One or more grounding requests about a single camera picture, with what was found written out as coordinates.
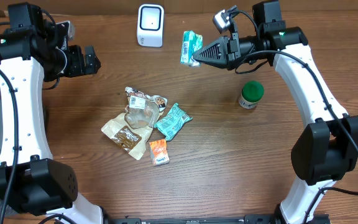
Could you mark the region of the brown white snack pouch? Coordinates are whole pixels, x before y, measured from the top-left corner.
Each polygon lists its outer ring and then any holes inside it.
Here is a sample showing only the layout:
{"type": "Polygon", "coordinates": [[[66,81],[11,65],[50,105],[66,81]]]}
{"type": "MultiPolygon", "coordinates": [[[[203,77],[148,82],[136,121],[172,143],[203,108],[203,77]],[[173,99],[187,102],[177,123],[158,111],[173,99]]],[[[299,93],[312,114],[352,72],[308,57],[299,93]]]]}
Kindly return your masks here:
{"type": "Polygon", "coordinates": [[[163,115],[168,100],[160,95],[148,95],[135,88],[125,88],[125,112],[110,119],[101,131],[131,157],[139,160],[146,151],[146,142],[154,124],[163,115]]]}

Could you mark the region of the teal snack packet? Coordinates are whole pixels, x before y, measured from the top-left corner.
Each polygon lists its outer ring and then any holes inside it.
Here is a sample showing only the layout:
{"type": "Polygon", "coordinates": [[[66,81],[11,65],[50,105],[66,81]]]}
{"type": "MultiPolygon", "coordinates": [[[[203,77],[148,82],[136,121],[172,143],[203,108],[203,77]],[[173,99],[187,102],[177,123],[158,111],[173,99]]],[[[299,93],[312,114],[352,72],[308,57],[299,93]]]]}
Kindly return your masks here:
{"type": "Polygon", "coordinates": [[[167,115],[154,124],[154,128],[157,128],[165,136],[166,141],[171,141],[184,124],[192,119],[178,106],[178,103],[175,103],[167,115]]]}

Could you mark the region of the orange red snack packet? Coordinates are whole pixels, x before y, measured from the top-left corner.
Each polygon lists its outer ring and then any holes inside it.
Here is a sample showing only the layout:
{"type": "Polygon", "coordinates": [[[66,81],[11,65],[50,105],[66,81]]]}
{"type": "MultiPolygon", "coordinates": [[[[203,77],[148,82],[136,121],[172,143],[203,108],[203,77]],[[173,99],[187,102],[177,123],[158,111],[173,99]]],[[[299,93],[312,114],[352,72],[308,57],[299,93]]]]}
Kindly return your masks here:
{"type": "Polygon", "coordinates": [[[149,142],[150,157],[154,166],[168,164],[170,159],[167,152],[167,142],[165,139],[149,142]]]}

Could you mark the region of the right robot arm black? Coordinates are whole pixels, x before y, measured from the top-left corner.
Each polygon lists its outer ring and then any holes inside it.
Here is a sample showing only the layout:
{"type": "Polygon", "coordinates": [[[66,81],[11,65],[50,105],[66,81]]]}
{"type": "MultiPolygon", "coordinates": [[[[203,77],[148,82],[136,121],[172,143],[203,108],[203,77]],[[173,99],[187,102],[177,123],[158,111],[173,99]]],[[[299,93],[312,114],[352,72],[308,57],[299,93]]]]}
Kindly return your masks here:
{"type": "Polygon", "coordinates": [[[244,63],[266,60],[283,78],[299,109],[304,130],[291,150],[296,178],[271,215],[246,215],[246,223],[329,223],[315,215],[319,202],[358,162],[358,116],[340,105],[318,71],[304,32],[287,27],[278,1],[255,4],[249,19],[255,35],[239,37],[237,7],[219,11],[213,22],[221,35],[197,50],[201,63],[237,70],[244,63]]]}

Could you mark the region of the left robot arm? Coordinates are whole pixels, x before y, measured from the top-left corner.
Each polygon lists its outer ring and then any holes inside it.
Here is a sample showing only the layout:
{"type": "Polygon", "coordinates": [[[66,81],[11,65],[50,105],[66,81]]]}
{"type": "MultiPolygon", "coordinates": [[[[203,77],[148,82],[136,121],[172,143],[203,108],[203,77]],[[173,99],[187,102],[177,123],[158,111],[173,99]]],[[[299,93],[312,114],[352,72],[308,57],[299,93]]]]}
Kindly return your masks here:
{"type": "Polygon", "coordinates": [[[98,72],[94,48],[68,45],[72,24],[36,5],[11,4],[8,13],[0,34],[2,208],[62,223],[108,223],[105,210],[79,193],[74,170],[53,159],[42,105],[44,82],[98,72]]]}

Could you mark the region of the teal white small packet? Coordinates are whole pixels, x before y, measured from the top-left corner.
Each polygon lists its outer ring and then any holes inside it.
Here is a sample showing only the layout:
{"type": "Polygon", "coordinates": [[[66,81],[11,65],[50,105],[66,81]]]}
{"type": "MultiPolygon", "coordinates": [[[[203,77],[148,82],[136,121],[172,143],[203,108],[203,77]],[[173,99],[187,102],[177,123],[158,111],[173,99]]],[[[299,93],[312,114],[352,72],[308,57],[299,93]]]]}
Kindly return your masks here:
{"type": "Polygon", "coordinates": [[[180,63],[189,67],[199,67],[200,63],[193,58],[193,54],[203,46],[203,36],[192,30],[184,31],[181,47],[180,63]]]}

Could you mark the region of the green lid jar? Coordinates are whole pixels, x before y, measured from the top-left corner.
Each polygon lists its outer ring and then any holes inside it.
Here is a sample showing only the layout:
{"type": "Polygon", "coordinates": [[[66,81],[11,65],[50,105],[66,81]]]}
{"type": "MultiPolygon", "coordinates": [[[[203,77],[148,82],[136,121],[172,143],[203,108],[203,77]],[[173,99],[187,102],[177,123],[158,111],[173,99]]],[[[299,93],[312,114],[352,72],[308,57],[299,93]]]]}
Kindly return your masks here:
{"type": "Polygon", "coordinates": [[[263,95],[263,85],[257,81],[249,81],[243,86],[238,103],[245,109],[253,109],[257,106],[263,95]]]}

